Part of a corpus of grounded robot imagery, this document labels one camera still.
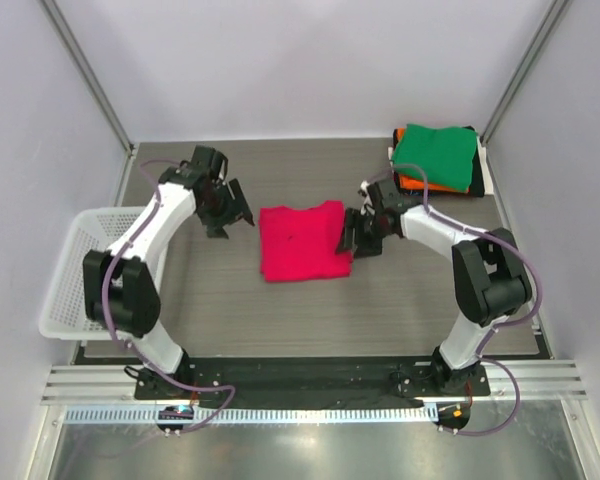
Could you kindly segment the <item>pink t shirt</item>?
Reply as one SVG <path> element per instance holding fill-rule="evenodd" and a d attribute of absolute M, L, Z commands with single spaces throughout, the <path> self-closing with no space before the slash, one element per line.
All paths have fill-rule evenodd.
<path fill-rule="evenodd" d="M 268 283 L 347 277 L 352 255 L 336 251 L 345 220 L 342 202 L 328 200 L 308 209 L 260 210 L 260 272 Z"/>

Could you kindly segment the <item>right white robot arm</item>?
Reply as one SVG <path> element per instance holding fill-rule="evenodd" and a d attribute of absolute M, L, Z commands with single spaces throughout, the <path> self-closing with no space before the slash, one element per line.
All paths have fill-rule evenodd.
<path fill-rule="evenodd" d="M 451 262 L 459 313 L 431 355 L 430 379 L 437 392 L 453 395 L 475 375 L 491 337 L 531 299 L 524 262 L 510 231 L 477 229 L 425 205 L 347 208 L 336 252 L 356 259 L 378 256 L 390 235 L 418 242 Z"/>

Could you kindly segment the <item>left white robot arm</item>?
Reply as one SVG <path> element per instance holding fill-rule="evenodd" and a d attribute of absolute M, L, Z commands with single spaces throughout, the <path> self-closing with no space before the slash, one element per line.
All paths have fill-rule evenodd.
<path fill-rule="evenodd" d="M 102 326 L 110 339 L 132 351 L 158 377 L 170 398 L 185 397 L 193 385 L 190 358 L 161 321 L 162 304 L 151 272 L 181 225 L 199 218 L 210 238 L 226 239 L 226 227 L 241 220 L 254 224 L 238 179 L 226 170 L 169 167 L 152 179 L 154 193 L 131 227 L 103 250 L 83 259 L 86 317 Z"/>

